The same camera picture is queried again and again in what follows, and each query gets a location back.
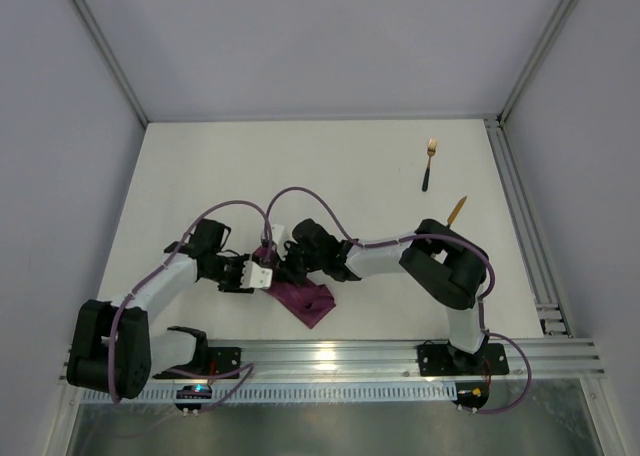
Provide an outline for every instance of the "white table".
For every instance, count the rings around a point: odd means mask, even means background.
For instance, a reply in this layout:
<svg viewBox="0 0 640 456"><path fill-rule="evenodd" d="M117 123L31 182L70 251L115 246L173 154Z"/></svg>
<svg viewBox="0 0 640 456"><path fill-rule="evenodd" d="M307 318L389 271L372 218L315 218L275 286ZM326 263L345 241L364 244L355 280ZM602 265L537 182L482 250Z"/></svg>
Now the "white table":
<svg viewBox="0 0 640 456"><path fill-rule="evenodd" d="M420 189L429 138L438 138L431 185ZM517 338L542 335L499 176L480 120L156 123L147 130L99 298L126 293L155 267L206 208L248 199L266 208L280 189L306 186L332 206L353 236L376 239L414 230L425 218L445 221L467 195L453 229L484 248L497 274L486 300L492 330ZM250 208L214 213L233 228L227 247L259 244L261 218ZM289 231L311 217L340 235L323 208L302 193L284 196L272 222ZM217 339L444 339L444 309L409 275L337 283L324 275L337 307L309 330L278 301L219 293L199 281L154 325L203 329Z"/></svg>

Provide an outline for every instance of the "fork handle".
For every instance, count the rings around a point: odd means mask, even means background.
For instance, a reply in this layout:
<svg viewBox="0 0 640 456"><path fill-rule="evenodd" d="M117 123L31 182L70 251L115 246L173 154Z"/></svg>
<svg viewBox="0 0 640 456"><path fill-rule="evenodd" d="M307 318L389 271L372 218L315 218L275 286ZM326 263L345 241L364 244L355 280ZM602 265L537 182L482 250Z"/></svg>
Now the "fork handle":
<svg viewBox="0 0 640 456"><path fill-rule="evenodd" d="M429 173L431 173L431 168L427 166L426 171L424 172L424 179L422 180L422 192L426 192L429 189Z"/></svg>

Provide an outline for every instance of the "golden knife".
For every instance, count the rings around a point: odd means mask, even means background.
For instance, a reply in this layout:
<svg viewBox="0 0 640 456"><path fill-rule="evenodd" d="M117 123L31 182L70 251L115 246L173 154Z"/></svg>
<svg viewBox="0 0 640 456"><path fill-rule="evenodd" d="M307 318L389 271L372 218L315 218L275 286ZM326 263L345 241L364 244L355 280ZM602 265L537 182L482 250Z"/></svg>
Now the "golden knife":
<svg viewBox="0 0 640 456"><path fill-rule="evenodd" d="M456 207L453 208L453 211L451 211L451 214L447 218L447 228L450 228L453 222L456 220L456 218L458 217L458 213L462 209L462 206L464 206L464 203L466 200L467 200L467 197L465 196L460 201L458 201L458 204L456 204Z"/></svg>

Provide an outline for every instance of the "perforated metal strip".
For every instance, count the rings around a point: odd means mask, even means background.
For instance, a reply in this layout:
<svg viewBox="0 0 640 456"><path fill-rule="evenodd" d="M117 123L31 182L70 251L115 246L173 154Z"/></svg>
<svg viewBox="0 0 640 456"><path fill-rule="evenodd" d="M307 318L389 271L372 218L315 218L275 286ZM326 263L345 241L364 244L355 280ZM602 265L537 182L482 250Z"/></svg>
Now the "perforated metal strip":
<svg viewBox="0 0 640 456"><path fill-rule="evenodd" d="M211 400L224 397L232 384L215 383ZM135 400L123 403L167 404L184 403L176 399L177 386L147 387ZM321 384L247 384L230 399L231 404L303 404L303 403L366 403L383 401L451 401L456 397L455 384L449 382L408 383L321 383ZM207 400L198 400L206 404ZM84 404L111 404L108 394L86 391Z"/></svg>

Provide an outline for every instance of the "maroon fabric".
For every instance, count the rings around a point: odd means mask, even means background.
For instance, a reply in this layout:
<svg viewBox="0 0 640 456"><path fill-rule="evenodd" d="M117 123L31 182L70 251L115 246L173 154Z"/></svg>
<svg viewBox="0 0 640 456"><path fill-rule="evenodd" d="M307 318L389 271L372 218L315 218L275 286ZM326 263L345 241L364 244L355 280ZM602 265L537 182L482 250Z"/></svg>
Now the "maroon fabric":
<svg viewBox="0 0 640 456"><path fill-rule="evenodd" d="M255 255L262 257L265 248L258 248ZM304 284L274 281L269 289L263 290L276 298L309 329L320 322L329 311L336 307L333 294L326 285L317 285L307 279Z"/></svg>

